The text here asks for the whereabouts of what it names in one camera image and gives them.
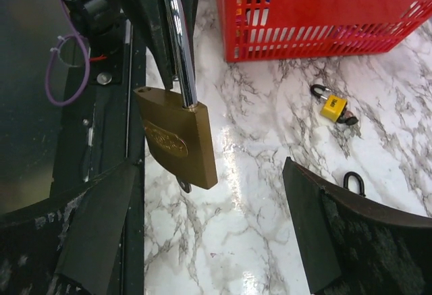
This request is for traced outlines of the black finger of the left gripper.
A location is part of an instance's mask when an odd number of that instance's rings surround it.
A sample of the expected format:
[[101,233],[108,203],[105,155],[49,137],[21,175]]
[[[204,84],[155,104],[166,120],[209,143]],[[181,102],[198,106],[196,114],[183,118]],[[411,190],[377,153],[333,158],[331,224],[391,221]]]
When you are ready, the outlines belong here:
[[[188,38],[192,45],[198,0],[181,1]],[[164,0],[119,0],[119,2],[134,29],[139,31],[153,54],[164,87],[172,89],[175,72]]]

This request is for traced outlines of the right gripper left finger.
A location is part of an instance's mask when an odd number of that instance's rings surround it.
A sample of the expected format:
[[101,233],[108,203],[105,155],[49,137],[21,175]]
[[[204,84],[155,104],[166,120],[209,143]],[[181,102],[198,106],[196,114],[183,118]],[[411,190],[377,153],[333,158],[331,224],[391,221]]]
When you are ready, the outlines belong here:
[[1,215],[2,294],[106,294],[138,168]]

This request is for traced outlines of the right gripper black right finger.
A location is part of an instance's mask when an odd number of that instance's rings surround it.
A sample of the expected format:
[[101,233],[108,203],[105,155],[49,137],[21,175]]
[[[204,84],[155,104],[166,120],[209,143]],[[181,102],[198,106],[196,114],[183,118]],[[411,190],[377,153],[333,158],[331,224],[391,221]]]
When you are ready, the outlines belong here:
[[290,158],[282,176],[311,294],[431,293],[431,218],[376,203]]

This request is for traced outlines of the large brass padlock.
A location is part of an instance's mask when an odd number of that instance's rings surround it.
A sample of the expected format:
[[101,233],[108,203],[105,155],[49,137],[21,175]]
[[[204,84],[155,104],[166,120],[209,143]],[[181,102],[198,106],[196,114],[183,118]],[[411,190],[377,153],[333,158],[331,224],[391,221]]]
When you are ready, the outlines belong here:
[[194,62],[181,0],[164,0],[180,92],[135,89],[148,149],[185,192],[218,183],[209,112],[196,95]]

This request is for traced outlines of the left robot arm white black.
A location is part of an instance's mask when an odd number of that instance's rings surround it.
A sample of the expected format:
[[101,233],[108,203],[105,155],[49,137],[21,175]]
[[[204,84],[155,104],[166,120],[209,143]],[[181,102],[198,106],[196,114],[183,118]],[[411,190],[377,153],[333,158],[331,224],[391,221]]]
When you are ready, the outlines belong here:
[[[192,37],[198,0],[181,0]],[[91,48],[103,55],[115,53],[122,41],[119,24],[131,21],[156,61],[163,85],[173,88],[175,76],[170,53],[169,29],[164,0],[63,0],[75,29],[88,39]]]

